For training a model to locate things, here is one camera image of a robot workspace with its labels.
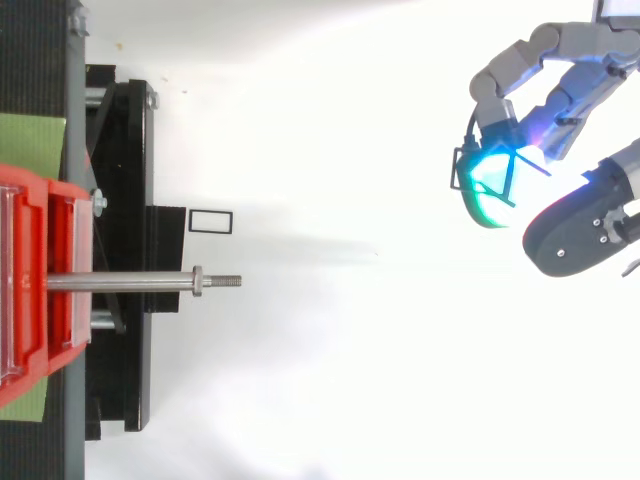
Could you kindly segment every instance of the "bolt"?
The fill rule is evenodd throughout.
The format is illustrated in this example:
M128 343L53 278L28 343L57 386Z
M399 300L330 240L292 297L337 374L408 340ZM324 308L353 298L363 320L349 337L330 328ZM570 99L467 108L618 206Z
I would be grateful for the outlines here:
M85 7L76 8L71 15L69 15L69 30L78 37L88 37L89 31L87 30L87 19L89 18L89 10Z
M239 275L205 275L203 285L205 287L241 287L242 277Z
M147 93L147 106L151 110L158 110L160 108L160 95L158 95L158 92Z
M102 211L109 206L109 202L102 195L102 190L97 188L93 191L93 215L95 217L102 216Z

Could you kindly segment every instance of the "screw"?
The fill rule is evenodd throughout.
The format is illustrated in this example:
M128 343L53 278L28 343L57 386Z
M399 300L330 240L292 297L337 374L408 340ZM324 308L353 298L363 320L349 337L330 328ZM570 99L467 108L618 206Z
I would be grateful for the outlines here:
M158 92L147 93L147 106L151 110L158 110L160 108L160 95L158 95Z
M102 190L97 188L93 191L93 215L95 217L102 216L102 211L109 206L109 202L102 195Z
M76 8L71 15L69 15L69 30L78 37L88 37L89 31L87 30L87 19L89 17L89 10L85 7Z

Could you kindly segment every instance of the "black wire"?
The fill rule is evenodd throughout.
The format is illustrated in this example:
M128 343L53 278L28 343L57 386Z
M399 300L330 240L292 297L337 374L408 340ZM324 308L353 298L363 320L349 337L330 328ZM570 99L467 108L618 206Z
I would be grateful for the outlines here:
M471 119L469 120L469 126L467 127L467 136L473 135L473 128L476 126L476 112L474 111L471 114Z

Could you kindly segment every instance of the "black metal bracket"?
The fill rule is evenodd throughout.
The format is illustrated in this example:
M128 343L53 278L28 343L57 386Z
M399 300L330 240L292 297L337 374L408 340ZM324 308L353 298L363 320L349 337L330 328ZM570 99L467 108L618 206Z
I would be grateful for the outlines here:
M86 80L88 88L104 89L99 106L86 109L87 150L109 203L95 220L94 268L181 271L186 208L153 205L152 89L142 80L116 83L114 66L88 65ZM94 295L94 309L115 308L123 328L94 330L87 347L87 440L100 439L102 420L124 421L128 432L146 426L150 314L177 312L179 298L178 293Z

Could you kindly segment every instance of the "small black rectangle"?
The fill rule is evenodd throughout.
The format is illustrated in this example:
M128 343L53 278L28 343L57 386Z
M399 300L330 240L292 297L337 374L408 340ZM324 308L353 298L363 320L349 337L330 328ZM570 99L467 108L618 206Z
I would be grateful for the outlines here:
M233 233L233 212L189 210L189 231L196 233Z

